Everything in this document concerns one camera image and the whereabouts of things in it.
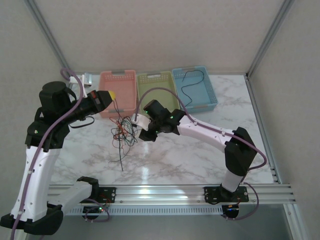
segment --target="marble surface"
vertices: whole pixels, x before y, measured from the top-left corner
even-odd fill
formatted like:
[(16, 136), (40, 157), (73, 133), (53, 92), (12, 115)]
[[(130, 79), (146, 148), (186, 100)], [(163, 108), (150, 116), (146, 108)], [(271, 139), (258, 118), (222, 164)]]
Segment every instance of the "marble surface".
[[(194, 116), (226, 129), (235, 130), (239, 126), (247, 129), (255, 145), (264, 152), (244, 77), (211, 75), (210, 79), (219, 104), (214, 111)], [(97, 90), (98, 85), (99, 76), (93, 76), (93, 84), (86, 91)], [(76, 86), (72, 90), (79, 92)], [(226, 166), (222, 152), (199, 140), (173, 133), (161, 133), (156, 142), (138, 140), (123, 159), (122, 172), (120, 162), (110, 162), (119, 160), (119, 150), (112, 146), (114, 123), (99, 114), (94, 117), (94, 124), (70, 129), (51, 184), (73, 184), (81, 176), (96, 178), (104, 185), (220, 184), (224, 178)], [(257, 154), (252, 166), (262, 162)], [(252, 170), (245, 180), (254, 184), (273, 183), (268, 165)]]

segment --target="green basket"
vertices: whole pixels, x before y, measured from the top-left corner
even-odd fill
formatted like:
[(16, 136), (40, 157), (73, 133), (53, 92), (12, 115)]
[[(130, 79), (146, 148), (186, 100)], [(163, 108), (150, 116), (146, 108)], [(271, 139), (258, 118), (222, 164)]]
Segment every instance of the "green basket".
[[(166, 88), (177, 94), (176, 85), (170, 71), (162, 71), (158, 73), (139, 74), (137, 76), (137, 91), (138, 98), (152, 88)], [(170, 92), (164, 90), (154, 90), (149, 92), (142, 100), (139, 112), (145, 116), (147, 114), (143, 108), (152, 100), (157, 100), (162, 106), (170, 112), (175, 109), (180, 109), (179, 101)]]

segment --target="metal rail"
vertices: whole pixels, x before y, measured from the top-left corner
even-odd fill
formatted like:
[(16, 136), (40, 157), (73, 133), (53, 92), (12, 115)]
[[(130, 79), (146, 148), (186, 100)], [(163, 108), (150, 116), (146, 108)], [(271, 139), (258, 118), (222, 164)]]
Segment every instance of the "metal rail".
[[(101, 185), (116, 187), (115, 203), (112, 205), (203, 205), (204, 187), (218, 185)], [(295, 197), (290, 184), (253, 184), (260, 204), (293, 204)], [(48, 196), (54, 197), (70, 188), (71, 185), (51, 185)], [(255, 204), (256, 196), (247, 187), (250, 201), (242, 204)]]

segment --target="blue basket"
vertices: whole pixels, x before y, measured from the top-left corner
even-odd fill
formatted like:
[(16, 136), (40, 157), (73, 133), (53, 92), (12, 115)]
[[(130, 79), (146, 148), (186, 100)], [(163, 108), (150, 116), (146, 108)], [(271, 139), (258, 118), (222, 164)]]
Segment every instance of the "blue basket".
[[(189, 113), (194, 114), (211, 111), (218, 104), (218, 99), (205, 66), (175, 68), (172, 70), (172, 75), (178, 97), (182, 100), (183, 104), (186, 105), (186, 109)], [(192, 99), (192, 101), (183, 93), (183, 91)]]

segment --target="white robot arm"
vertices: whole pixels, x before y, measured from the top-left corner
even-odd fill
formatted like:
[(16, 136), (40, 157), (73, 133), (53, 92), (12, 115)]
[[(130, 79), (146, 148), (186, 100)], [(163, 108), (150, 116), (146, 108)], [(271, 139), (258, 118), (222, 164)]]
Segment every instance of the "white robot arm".
[[(220, 197), (229, 198), (228, 196), (237, 190), (257, 154), (255, 150), (233, 137), (236, 135), (254, 146), (244, 128), (223, 129), (202, 122), (190, 115), (187, 116), (184, 111), (179, 109), (169, 112), (157, 100), (149, 102), (143, 110), (150, 119), (141, 114), (138, 114), (137, 117), (134, 114), (132, 117), (132, 122), (143, 128), (139, 136), (140, 139), (154, 142), (159, 133), (174, 133), (192, 137), (214, 146), (225, 154), (227, 168), (220, 188)], [(209, 129), (219, 130), (222, 134)]]

